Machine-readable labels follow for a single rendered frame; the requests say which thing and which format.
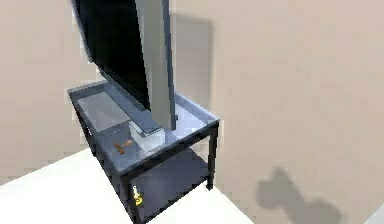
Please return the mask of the dark grey glass-top table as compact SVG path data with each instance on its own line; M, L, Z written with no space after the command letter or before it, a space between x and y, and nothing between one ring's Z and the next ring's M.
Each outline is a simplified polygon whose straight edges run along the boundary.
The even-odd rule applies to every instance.
M149 152L133 140L127 112L133 105L110 83L68 91L93 156L133 224L147 224L202 182L213 188L219 118L187 97L175 95L176 129ZM133 140L120 153L114 143Z

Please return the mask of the small brown wooden object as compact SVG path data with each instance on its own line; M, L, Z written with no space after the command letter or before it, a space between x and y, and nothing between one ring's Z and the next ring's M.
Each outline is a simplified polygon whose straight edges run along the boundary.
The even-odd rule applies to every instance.
M128 146L130 146L132 144L133 144L133 140L127 140L123 144L114 143L113 145L116 148L116 150L120 153L120 155L123 155L125 153L124 148L128 147Z

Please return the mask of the black television set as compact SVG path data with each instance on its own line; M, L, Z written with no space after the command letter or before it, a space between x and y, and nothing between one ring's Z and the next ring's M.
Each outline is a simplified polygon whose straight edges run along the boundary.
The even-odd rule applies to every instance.
M176 129L170 0L70 0L88 60L149 134Z

